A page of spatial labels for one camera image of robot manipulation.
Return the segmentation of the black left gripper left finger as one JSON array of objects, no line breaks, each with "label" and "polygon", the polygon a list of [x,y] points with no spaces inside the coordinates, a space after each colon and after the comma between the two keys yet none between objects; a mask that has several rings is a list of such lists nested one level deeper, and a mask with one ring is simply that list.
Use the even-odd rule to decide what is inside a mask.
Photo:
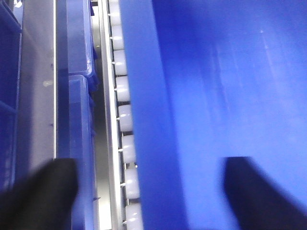
[{"label": "black left gripper left finger", "polygon": [[78,192],[74,159],[55,159],[0,195],[2,230],[63,230]]}]

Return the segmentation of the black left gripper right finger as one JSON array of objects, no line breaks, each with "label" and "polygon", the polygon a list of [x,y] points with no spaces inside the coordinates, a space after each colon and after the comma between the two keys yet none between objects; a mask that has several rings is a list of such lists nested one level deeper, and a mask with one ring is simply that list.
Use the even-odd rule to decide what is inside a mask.
[{"label": "black left gripper right finger", "polygon": [[273,186],[248,157],[229,157],[224,192],[242,230],[305,230],[307,214]]}]

